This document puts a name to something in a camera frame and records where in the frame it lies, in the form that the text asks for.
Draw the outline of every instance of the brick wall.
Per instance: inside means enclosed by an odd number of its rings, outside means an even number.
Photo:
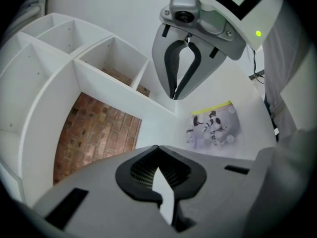
[[[114,69],[103,71],[127,85],[132,82]],[[138,91],[150,93],[142,86]],[[140,119],[81,93],[59,138],[53,183],[93,161],[133,150],[140,124]]]

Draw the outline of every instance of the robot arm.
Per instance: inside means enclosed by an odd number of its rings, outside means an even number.
[[[282,2],[170,0],[161,10],[162,25],[152,49],[158,78],[167,95],[174,100],[184,99],[227,56],[238,60],[246,44],[258,49],[272,28]],[[186,46],[192,50],[195,59],[177,85],[179,54]]]

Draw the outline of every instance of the cable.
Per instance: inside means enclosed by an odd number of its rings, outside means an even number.
[[[262,75],[256,73],[256,68],[257,68],[257,64],[256,64],[256,51],[255,51],[254,49],[252,49],[252,51],[253,51],[253,62],[254,62],[254,69],[253,69],[254,77],[255,77],[255,79],[256,79],[259,83],[261,83],[261,84],[264,85],[264,83],[262,83],[261,81],[258,80],[258,77],[262,77],[262,78],[264,78],[264,77],[263,77]]]

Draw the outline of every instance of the cartoon image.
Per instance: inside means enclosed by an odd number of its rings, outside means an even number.
[[[234,157],[243,150],[239,119],[230,101],[194,112],[186,135],[188,148],[199,153]]]

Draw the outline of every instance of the white shelving unit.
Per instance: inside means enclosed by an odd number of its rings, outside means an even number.
[[[0,50],[0,172],[11,196],[29,206],[53,185],[56,148],[81,92],[149,122],[175,119],[153,62],[109,31],[52,13]],[[127,86],[105,74],[112,67]],[[137,92],[142,85],[149,98]]]

